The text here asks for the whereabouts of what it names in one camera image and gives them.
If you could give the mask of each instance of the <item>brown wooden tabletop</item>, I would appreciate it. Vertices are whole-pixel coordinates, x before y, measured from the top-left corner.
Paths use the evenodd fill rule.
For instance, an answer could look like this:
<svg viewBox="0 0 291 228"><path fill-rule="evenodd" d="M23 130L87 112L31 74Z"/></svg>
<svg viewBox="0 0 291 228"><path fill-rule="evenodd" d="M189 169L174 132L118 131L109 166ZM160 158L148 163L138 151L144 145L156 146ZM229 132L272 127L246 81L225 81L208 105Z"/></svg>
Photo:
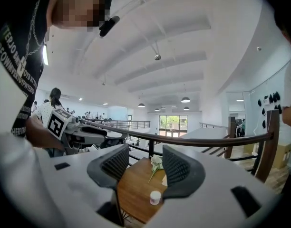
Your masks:
<svg viewBox="0 0 291 228"><path fill-rule="evenodd" d="M148 183L151 175L151 161L142 158L127 168L117 187L121 209L142 223L147 223L162 206L161 201L158 205L150 204L150 193L152 191L163 193L167 188L162 185L164 170L157 171Z"/></svg>

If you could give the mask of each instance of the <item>smoke detector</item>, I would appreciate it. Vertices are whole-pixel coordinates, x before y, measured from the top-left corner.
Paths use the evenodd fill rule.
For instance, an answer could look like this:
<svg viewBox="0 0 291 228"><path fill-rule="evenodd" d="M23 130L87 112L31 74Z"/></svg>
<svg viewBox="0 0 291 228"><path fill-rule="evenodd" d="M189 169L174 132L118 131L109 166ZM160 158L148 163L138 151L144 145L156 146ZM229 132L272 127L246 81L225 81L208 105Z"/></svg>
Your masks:
<svg viewBox="0 0 291 228"><path fill-rule="evenodd" d="M159 55L159 54L157 54L156 56L155 56L155 61L159 61L161 59L161 56Z"/></svg>

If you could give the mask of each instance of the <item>dark clothing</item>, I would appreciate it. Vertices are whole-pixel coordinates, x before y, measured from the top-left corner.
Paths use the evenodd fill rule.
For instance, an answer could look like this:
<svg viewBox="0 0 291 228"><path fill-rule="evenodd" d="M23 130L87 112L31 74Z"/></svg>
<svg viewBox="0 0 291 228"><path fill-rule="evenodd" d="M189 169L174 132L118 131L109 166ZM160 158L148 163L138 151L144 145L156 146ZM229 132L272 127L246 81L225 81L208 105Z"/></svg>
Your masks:
<svg viewBox="0 0 291 228"><path fill-rule="evenodd" d="M0 0L0 67L5 68L1 77L7 82L4 90L18 92L13 104L18 104L19 113L11 132L17 136L25 136L26 120L31 114L32 103L43 72L43 46L25 61L26 46L32 14L38 0ZM35 19L35 33L39 44L47 31L46 12L49 0L41 0ZM38 48L33 33L29 41L29 52Z"/></svg>

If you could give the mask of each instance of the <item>railing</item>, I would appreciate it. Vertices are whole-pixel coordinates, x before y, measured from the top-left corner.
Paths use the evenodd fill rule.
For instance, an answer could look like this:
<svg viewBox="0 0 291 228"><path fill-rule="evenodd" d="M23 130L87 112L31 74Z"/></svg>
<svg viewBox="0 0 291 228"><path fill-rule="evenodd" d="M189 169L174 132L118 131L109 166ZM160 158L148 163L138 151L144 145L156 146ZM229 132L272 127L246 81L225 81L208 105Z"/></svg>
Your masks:
<svg viewBox="0 0 291 228"><path fill-rule="evenodd" d="M265 182L272 168L273 160L274 160L277 146L278 146L279 129L280 129L279 111L278 110L268 111L267 119L268 119L268 122L267 122L268 129L267 129L266 134L257 135L253 137L234 138L235 118L229 117L228 135L223 139L173 138L173 137L165 137L165 136L153 135L149 133L139 133L139 132L124 130L124 129L119 129L119 128L111 127L108 125L90 122L83 119L81 119L81 122L85 122L90 125L97 126L103 129L111 130L116 133L121 133L121 134L128 133L130 136L149 140L148 150L131 145L132 148L135 148L140 151L148 152L149 158L151 158L153 155L162 156L161 153L154 151L155 142L184 145L184 146L206 147L206 149L202 151L204 153L209 151L213 147L218 147L218 151L221 150L223 147L226 147L224 151L219 153L220 156L224 155L225 158L234 162L247 160L247 159L255 159L253 167L247 171L250 171L251 174L255 175L256 178L258 178L262 182ZM249 155L249 156L245 156L241 158L231 158L232 148L234 146L242 146L242 145L254 144L254 143L259 143L258 155ZM130 157L135 160L140 160L139 158L133 155L130 155Z"/></svg>
<svg viewBox="0 0 291 228"><path fill-rule="evenodd" d="M150 121L113 121L113 120L90 120L91 122L102 124L108 127L120 128L123 130L135 130L150 127Z"/></svg>
<svg viewBox="0 0 291 228"><path fill-rule="evenodd" d="M199 123L199 127L200 128L215 128L215 127L218 127L218 128L228 128L228 127L225 127L225 126L219 126L219 125L214 125L214 124L209 124L209 123Z"/></svg>

